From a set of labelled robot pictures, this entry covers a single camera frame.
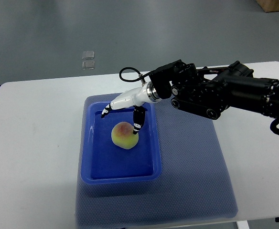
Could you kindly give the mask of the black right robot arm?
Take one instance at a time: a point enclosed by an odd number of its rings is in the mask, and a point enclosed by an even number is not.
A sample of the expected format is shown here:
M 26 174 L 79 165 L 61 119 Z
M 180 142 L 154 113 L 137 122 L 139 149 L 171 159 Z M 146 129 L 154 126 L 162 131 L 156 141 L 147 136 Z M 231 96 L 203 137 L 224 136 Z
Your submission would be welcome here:
M 113 110 L 134 107 L 136 134 L 145 122 L 144 103 L 170 99 L 174 108 L 216 120 L 229 107 L 259 113 L 273 118 L 271 131 L 279 135 L 279 80 L 255 78 L 253 70 L 240 62 L 227 67 L 204 67 L 181 60 L 139 74 L 141 87 L 126 91 L 112 100 L 102 111 L 106 116 Z

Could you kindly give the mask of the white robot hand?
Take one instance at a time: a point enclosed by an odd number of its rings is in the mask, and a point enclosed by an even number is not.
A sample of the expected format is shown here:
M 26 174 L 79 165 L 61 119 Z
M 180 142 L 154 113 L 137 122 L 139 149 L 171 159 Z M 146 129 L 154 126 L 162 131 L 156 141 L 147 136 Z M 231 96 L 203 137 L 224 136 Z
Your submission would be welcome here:
M 134 106 L 133 110 L 133 134 L 136 135 L 145 122 L 145 108 L 142 106 L 144 103 L 158 103 L 159 96 L 152 82 L 145 83 L 142 87 L 134 88 L 126 91 L 108 105 L 105 106 L 101 113 L 101 118 L 109 114 L 111 110 L 119 110 Z

